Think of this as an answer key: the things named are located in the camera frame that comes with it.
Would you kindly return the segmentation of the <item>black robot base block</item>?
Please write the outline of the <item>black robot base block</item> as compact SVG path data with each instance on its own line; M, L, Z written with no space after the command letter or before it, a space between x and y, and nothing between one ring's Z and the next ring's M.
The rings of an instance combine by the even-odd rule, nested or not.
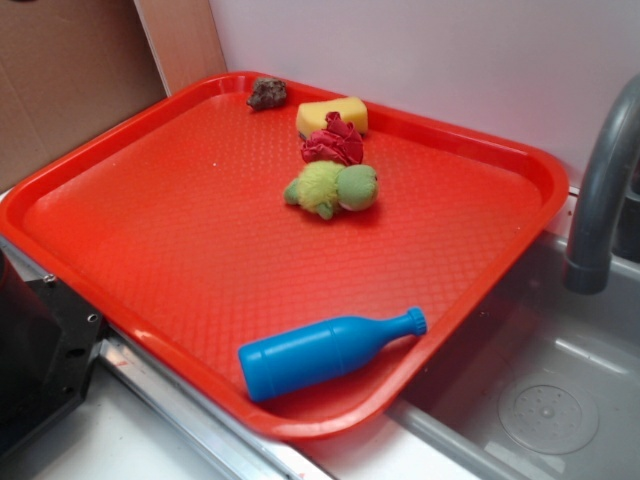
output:
M103 315L61 280L21 278L1 256L1 459L83 403Z

